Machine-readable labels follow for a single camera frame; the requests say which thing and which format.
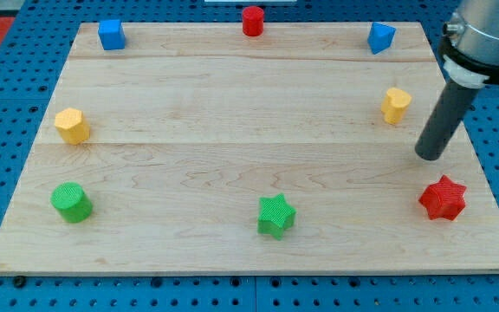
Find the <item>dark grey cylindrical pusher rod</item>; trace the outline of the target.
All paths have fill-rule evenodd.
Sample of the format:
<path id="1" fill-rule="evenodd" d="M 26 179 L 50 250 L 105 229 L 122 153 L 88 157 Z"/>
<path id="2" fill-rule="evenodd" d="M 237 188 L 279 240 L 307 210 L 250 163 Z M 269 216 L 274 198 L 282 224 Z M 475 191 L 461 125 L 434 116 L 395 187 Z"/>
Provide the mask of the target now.
<path id="1" fill-rule="evenodd" d="M 446 82 L 415 145 L 420 158 L 433 161 L 441 157 L 478 93 L 479 89 L 464 87 L 452 79 Z"/>

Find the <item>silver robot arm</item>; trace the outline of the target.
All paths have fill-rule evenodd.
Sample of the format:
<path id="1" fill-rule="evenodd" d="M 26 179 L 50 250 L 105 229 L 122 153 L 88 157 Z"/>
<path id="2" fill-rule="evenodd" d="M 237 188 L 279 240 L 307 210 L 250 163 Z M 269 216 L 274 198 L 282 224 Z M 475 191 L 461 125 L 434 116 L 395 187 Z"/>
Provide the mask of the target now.
<path id="1" fill-rule="evenodd" d="M 437 52 L 448 81 L 415 145 L 425 160 L 440 158 L 481 89 L 499 87 L 499 0 L 463 0 Z"/>

